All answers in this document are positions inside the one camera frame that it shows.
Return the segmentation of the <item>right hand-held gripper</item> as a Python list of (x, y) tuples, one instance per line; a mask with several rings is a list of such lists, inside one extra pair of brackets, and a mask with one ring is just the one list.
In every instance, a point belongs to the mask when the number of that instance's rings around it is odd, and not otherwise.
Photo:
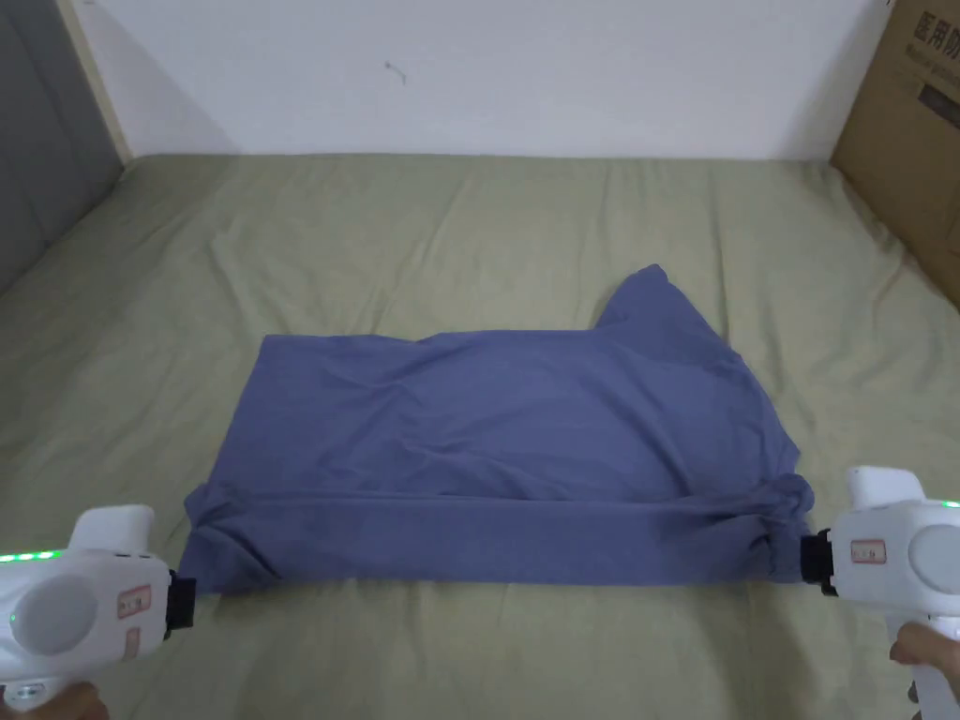
[(901, 469), (847, 471), (851, 508), (800, 544), (802, 581), (883, 613), (891, 640), (907, 623), (959, 637), (959, 504), (928, 498)]

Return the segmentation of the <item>person's left hand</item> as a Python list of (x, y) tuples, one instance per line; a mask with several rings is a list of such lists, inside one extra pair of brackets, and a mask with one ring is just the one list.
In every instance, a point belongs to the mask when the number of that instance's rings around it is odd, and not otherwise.
[(98, 689), (89, 682), (71, 685), (42, 706), (26, 712), (21, 719), (36, 720), (106, 720), (107, 705)]

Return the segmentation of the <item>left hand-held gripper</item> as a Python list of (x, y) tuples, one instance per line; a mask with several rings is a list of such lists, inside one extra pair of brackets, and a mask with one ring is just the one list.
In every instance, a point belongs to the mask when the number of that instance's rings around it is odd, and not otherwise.
[(151, 507), (92, 508), (67, 547), (1, 556), (1, 685), (15, 713), (194, 624), (197, 582), (149, 550)]

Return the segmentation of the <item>person's right hand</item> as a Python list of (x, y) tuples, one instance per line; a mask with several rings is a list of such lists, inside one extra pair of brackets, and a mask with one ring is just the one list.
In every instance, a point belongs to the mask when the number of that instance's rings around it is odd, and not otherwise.
[(901, 665), (934, 668), (951, 681), (959, 678), (959, 642), (918, 622), (906, 623), (899, 629), (890, 658)]

